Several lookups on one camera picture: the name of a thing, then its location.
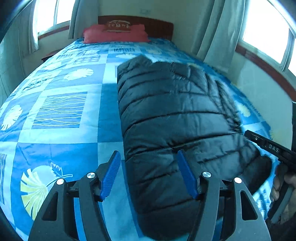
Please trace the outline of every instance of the flower pattern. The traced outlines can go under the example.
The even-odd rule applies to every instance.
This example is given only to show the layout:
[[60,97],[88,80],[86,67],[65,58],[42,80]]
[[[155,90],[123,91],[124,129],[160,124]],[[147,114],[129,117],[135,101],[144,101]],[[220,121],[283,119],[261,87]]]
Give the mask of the flower pattern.
[[22,113],[22,108],[19,104],[13,106],[5,115],[3,123],[2,123],[2,131],[6,131],[8,128],[10,128],[20,117]]
[[50,166],[39,166],[33,171],[28,169],[27,173],[22,174],[20,190],[26,193],[22,195],[22,202],[33,220],[35,220],[54,182],[67,177],[73,177],[73,175],[63,175],[62,168],[54,163],[51,163]]
[[148,49],[147,52],[150,54],[161,54],[161,51],[157,49]]
[[44,67],[45,70],[54,70],[62,65],[62,62],[55,62]]
[[243,105],[242,103],[239,103],[239,102],[235,102],[236,103],[236,106],[239,110],[239,112],[244,116],[244,117],[250,117],[251,116],[251,112],[249,111],[249,109]]
[[126,59],[130,59],[130,58],[135,58],[136,55],[132,54],[132,53],[124,53],[124,54],[119,54],[116,55],[116,58],[126,58]]
[[84,54],[96,54],[98,51],[95,49],[87,50],[84,52]]
[[69,81],[69,80],[76,80],[79,78],[85,78],[87,76],[93,75],[93,73],[94,73],[94,71],[92,69],[78,69],[78,70],[75,70],[75,71],[67,74],[64,77],[64,80]]

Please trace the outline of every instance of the red pillow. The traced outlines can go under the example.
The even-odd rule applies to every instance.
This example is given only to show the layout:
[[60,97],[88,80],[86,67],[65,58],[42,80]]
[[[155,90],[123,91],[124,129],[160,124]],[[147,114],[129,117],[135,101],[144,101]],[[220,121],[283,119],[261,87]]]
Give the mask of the red pillow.
[[85,44],[102,42],[149,42],[143,24],[132,25],[130,32],[103,32],[105,25],[96,24],[83,31]]

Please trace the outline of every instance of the window sill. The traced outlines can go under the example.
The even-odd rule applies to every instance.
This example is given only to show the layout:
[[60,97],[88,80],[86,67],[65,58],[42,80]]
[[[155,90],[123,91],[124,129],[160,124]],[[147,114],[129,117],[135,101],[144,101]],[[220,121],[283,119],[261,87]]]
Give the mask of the window sill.
[[263,71],[265,71],[280,85],[280,87],[287,93],[287,95],[292,99],[292,101],[296,101],[296,90],[290,84],[288,78],[284,76],[286,75],[284,72],[280,72],[274,66],[269,64],[267,61],[263,60],[255,53],[248,50],[246,47],[242,46],[240,43],[237,44],[235,52],[241,54],[242,56],[256,64]]
[[42,38],[45,38],[49,35],[52,35],[52,34],[55,34],[55,33],[58,33],[58,32],[62,32],[62,31],[66,31],[70,28],[70,21],[67,21],[67,22],[63,22],[63,23],[60,23],[60,24],[57,24],[51,28],[49,28],[48,30],[46,31],[42,31],[42,32],[39,32],[38,33],[38,40],[42,39]]

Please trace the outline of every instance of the electrical outlet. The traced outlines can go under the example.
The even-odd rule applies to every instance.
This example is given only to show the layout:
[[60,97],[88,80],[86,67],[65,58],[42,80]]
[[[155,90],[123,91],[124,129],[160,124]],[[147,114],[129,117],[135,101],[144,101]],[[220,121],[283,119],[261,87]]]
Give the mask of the electrical outlet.
[[149,15],[151,13],[150,9],[140,9],[140,14]]

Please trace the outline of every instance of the blue bedspread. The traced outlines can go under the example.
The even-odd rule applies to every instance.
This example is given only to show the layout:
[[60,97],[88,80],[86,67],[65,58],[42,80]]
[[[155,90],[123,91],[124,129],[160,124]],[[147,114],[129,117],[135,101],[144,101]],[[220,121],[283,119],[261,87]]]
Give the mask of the blue bedspread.
[[[204,69],[229,86],[243,129],[270,137],[269,125],[228,79],[178,50],[172,42],[151,40],[86,45],[79,39],[38,67],[2,105],[0,205],[24,240],[57,179],[80,179],[107,162],[114,150],[120,151],[124,160],[117,66],[137,55]],[[113,241],[150,240],[137,225],[122,163],[110,196],[100,203],[108,232]],[[254,195],[264,217],[272,178]],[[75,199],[79,238],[85,240],[78,202]]]

